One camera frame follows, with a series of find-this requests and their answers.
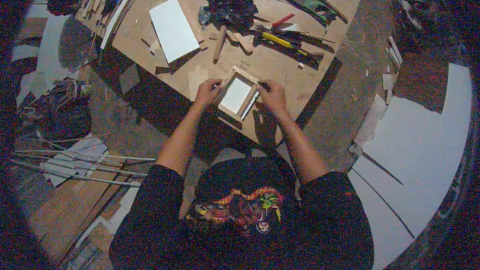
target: workbench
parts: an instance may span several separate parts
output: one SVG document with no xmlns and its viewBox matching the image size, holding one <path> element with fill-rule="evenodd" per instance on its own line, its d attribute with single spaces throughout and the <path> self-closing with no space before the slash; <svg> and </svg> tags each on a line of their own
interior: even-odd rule
<svg viewBox="0 0 480 270">
<path fill-rule="evenodd" d="M 212 24 L 201 32 L 204 38 L 203 43 L 207 46 L 207 49 L 193 51 L 170 63 L 169 68 L 157 67 L 155 66 L 154 56 L 145 41 L 151 45 L 151 42 L 157 39 L 149 10 L 165 1 L 167 0 L 134 0 L 134 2 L 129 3 L 128 11 L 123 18 L 119 19 L 112 46 L 187 98 L 195 97 L 195 95 L 190 94 L 188 74 L 200 69 L 207 69 L 209 77 L 213 79 L 224 78 L 233 66 L 245 70 L 260 80 L 273 79 L 285 88 L 286 107 L 293 119 L 297 119 L 322 81 L 353 21 L 360 2 L 360 0 L 329 0 L 329 2 L 335 3 L 335 7 L 345 15 L 348 22 L 344 23 L 337 17 L 326 30 L 311 15 L 291 4 L 279 0 L 253 0 L 259 11 L 255 16 L 275 22 L 293 13 L 295 16 L 288 22 L 297 24 L 299 30 L 304 33 L 326 39 L 322 42 L 322 48 L 302 43 L 302 49 L 306 51 L 324 53 L 318 69 L 313 69 L 309 66 L 300 68 L 298 60 L 265 45 L 254 47 L 252 54 L 247 55 L 241 47 L 232 46 L 229 43 L 224 44 L 220 58 L 214 64 L 212 55 L 217 41 L 209 39 L 209 35 L 218 33 L 219 27 Z M 199 8 L 207 5 L 207 1 L 187 0 L 186 4 L 190 13 L 196 18 Z M 77 19 L 93 29 L 93 32 L 97 35 L 104 36 L 105 29 L 94 24 L 97 21 L 95 15 L 91 19 L 85 19 L 77 15 Z M 253 35 L 249 35 L 245 39 L 251 44 L 253 37 Z M 241 127 L 232 125 L 228 121 L 224 122 L 251 140 L 259 142 L 255 133 L 255 127 L 259 126 L 258 117 L 254 118 L 254 113 L 253 111 L 249 112 Z M 282 139 L 279 128 L 277 128 L 275 139 L 277 143 Z"/>
</svg>

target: concrete floor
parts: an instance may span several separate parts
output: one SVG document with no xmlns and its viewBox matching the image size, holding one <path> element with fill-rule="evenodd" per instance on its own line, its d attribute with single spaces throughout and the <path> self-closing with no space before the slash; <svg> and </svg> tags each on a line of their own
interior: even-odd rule
<svg viewBox="0 0 480 270">
<path fill-rule="evenodd" d="M 392 27 L 391 0 L 361 0 L 354 22 L 322 83 L 298 118 L 311 143 L 331 170 L 347 172 L 356 160 L 348 148 L 360 128 L 375 93 L 384 97 L 381 73 L 393 68 L 385 47 Z M 183 116 L 190 101 L 139 69 L 140 83 L 122 94 L 119 76 L 132 61 L 113 48 L 103 52 L 102 65 L 92 65 L 92 132 L 110 151 L 127 156 L 155 157 Z M 224 147 L 244 151 L 255 144 L 215 119 L 201 125 L 185 183 L 185 212 L 195 185 Z M 285 145 L 280 152 L 286 153 Z M 147 173 L 149 164 L 131 166 Z"/>
</svg>

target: black plastic bag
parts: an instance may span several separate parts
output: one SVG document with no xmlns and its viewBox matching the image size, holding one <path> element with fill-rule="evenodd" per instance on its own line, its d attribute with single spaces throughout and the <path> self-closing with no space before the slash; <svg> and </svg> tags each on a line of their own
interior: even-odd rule
<svg viewBox="0 0 480 270">
<path fill-rule="evenodd" d="M 206 0 L 211 12 L 210 22 L 225 25 L 239 33 L 246 32 L 254 23 L 258 9 L 253 0 Z"/>
</svg>

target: wooden frame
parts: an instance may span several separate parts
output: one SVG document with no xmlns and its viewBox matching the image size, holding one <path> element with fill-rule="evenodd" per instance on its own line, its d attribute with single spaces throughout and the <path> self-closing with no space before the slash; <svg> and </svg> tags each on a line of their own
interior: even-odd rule
<svg viewBox="0 0 480 270">
<path fill-rule="evenodd" d="M 243 81 L 244 83 L 248 84 L 251 87 L 250 92 L 248 93 L 246 98 L 243 100 L 243 103 L 237 112 L 232 111 L 231 109 L 229 109 L 228 107 L 226 107 L 221 103 L 227 93 L 227 90 L 229 89 L 229 87 L 231 86 L 235 78 Z M 220 95 L 217 98 L 218 109 L 224 112 L 225 114 L 227 114 L 228 116 L 230 116 L 231 118 L 233 118 L 235 121 L 239 123 L 243 123 L 243 120 L 247 117 L 248 112 L 253 106 L 252 102 L 254 103 L 258 98 L 259 94 L 258 94 L 258 91 L 256 90 L 256 86 L 258 84 L 259 84 L 259 80 L 257 78 L 248 74 L 244 70 L 236 66 L 233 66 L 231 71 L 225 76 L 222 84 L 220 85 L 220 87 L 223 88 L 223 91 L 220 93 Z"/>
</svg>

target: hand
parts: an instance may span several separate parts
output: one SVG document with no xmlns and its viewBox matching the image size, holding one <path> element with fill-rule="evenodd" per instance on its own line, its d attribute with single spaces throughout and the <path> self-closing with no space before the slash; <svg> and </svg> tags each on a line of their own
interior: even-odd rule
<svg viewBox="0 0 480 270">
<path fill-rule="evenodd" d="M 280 114 L 288 114 L 285 101 L 285 89 L 271 79 L 262 80 L 261 83 L 269 89 L 267 91 L 264 87 L 257 86 L 257 91 L 260 93 L 261 99 L 268 109 L 277 117 Z"/>
<path fill-rule="evenodd" d="M 195 98 L 195 105 L 200 105 L 206 108 L 211 105 L 221 92 L 221 79 L 207 79 L 198 86 L 197 97 Z"/>
</svg>

